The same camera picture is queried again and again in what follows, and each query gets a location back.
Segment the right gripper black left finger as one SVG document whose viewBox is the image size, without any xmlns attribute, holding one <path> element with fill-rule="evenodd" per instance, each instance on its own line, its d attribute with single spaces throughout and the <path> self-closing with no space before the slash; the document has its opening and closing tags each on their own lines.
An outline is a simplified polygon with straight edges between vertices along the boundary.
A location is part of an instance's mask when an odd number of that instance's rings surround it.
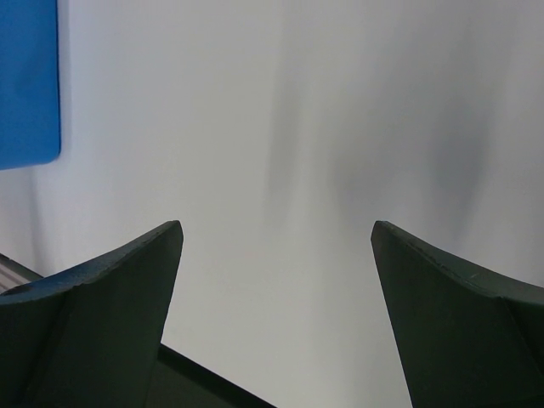
<svg viewBox="0 0 544 408">
<path fill-rule="evenodd" d="M 1 296 L 4 407 L 142 407 L 183 245 L 166 222 Z"/>
</svg>

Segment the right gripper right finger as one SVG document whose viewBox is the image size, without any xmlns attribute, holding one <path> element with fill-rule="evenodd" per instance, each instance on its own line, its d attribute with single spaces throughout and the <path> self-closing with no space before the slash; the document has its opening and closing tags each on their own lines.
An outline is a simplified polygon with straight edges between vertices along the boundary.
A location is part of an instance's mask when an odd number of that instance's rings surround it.
<svg viewBox="0 0 544 408">
<path fill-rule="evenodd" d="M 385 221 L 371 245 L 413 406 L 542 406 L 541 287 Z"/>
</svg>

